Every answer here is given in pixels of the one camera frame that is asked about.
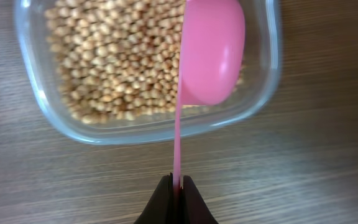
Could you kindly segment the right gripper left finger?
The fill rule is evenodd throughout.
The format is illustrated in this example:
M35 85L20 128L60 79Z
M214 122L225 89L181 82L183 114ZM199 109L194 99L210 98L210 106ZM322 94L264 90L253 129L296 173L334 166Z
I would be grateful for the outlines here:
M134 224L171 224L173 217L173 177L164 175Z

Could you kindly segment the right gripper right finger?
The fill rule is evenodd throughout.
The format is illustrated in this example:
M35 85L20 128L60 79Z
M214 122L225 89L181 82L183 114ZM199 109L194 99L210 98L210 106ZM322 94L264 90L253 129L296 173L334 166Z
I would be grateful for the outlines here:
M180 223L218 224L198 191L193 179L185 175L180 193Z

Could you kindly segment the pink measuring scoop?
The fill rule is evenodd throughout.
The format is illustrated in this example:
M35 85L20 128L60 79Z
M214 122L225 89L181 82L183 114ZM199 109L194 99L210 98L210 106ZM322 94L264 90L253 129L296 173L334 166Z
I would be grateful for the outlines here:
M246 26L237 0L187 0L175 112L173 188L180 189L180 116L184 105L217 105L239 77Z

